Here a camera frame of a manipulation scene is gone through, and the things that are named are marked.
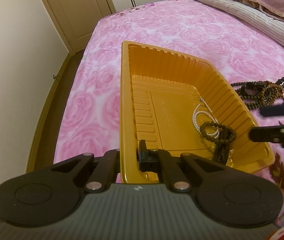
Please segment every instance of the yellow bin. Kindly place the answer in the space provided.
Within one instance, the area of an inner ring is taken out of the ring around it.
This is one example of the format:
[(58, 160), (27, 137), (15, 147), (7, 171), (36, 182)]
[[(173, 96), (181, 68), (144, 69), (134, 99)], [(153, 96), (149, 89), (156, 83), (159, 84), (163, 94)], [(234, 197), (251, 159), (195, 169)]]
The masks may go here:
[[(237, 132), (227, 166), (253, 173), (274, 163), (268, 143), (254, 143), (248, 132), (256, 121), (234, 89), (210, 62), (146, 44), (122, 43), (120, 158), (124, 183), (157, 183), (157, 175), (140, 172), (138, 142), (165, 149), (172, 156), (190, 152), (211, 159), (215, 144), (192, 123), (201, 96), (219, 123)], [(199, 111), (208, 111), (201, 103)], [(197, 123), (211, 121), (199, 114)]]

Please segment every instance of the pile of bead jewelry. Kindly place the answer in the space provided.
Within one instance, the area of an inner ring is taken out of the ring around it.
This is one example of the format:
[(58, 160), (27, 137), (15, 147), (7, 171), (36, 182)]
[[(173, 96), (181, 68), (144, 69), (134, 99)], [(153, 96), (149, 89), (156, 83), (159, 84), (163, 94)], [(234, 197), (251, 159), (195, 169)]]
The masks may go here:
[[(198, 111), (198, 108), (201, 106), (201, 104), (198, 104), (197, 107), (194, 109), (193, 112), (193, 116), (192, 116), (192, 122), (194, 125), (194, 128), (197, 130), (197, 132), (203, 136), (206, 140), (214, 142), (216, 145), (222, 145), (222, 144), (229, 144), (231, 142), (233, 142), (236, 139), (236, 131), (234, 131), (231, 127), (227, 127), (225, 125), (219, 124), (217, 119), (213, 117), (213, 113), (211, 108), (209, 108), (208, 104), (204, 101), (204, 99), (202, 97), (199, 97), (199, 100), (206, 106), (206, 108), (208, 109), (209, 113), (206, 111)], [(206, 114), (211, 120), (212, 122), (205, 122), (203, 123), (201, 126), (199, 126), (196, 122), (196, 116), (198, 114)], [(216, 127), (217, 130), (214, 133), (207, 133), (205, 131), (205, 128), (208, 126), (213, 126)], [(219, 140), (219, 129), (227, 129), (229, 130), (231, 137), (228, 140)]]
[[(261, 91), (256, 91), (256, 94), (249, 95), (247, 93), (248, 84), (259, 86)], [(245, 102), (245, 105), (249, 110), (260, 108), (261, 106), (271, 106), (277, 98), (282, 98), (284, 101), (284, 88), (281, 85), (274, 84), (270, 81), (256, 81), (256, 82), (239, 82), (232, 83), (232, 87), (241, 86), (235, 92), (240, 96), (242, 100), (251, 99), (254, 102)]]

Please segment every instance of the pink blanket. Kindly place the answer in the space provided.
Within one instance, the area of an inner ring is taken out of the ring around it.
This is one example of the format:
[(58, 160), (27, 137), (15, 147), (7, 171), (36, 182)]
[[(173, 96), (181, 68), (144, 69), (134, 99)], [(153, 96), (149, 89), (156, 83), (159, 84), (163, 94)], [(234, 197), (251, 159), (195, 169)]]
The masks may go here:
[[(147, 4), (99, 21), (78, 67), (67, 101), (54, 162), (119, 147), (121, 43), (136, 41), (204, 58), (228, 82), (284, 76), (284, 48), (251, 25), (193, 0)], [(284, 124), (262, 119), (260, 126)], [(284, 195), (284, 150), (272, 145), (276, 161), (257, 175), (273, 181)]]

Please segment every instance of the wooden floor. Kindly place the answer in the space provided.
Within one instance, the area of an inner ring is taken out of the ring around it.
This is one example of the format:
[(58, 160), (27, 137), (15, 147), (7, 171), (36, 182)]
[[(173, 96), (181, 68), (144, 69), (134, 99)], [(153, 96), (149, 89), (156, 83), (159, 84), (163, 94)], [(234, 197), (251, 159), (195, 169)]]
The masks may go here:
[(78, 65), (83, 57), (83, 53), (84, 50), (71, 57), (63, 75), (61, 76), (44, 124), (34, 170), (53, 164), (55, 146), (66, 102), (73, 85)]

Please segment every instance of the leaf pattern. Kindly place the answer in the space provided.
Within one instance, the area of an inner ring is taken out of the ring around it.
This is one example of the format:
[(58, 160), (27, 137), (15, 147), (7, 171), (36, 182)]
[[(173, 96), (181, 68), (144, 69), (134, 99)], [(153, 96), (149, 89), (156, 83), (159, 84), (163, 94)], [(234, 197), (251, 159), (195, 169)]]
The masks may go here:
[(284, 189), (284, 164), (280, 160), (280, 155), (278, 153), (275, 153), (275, 162), (270, 166), (269, 171), (275, 184), (279, 188)]

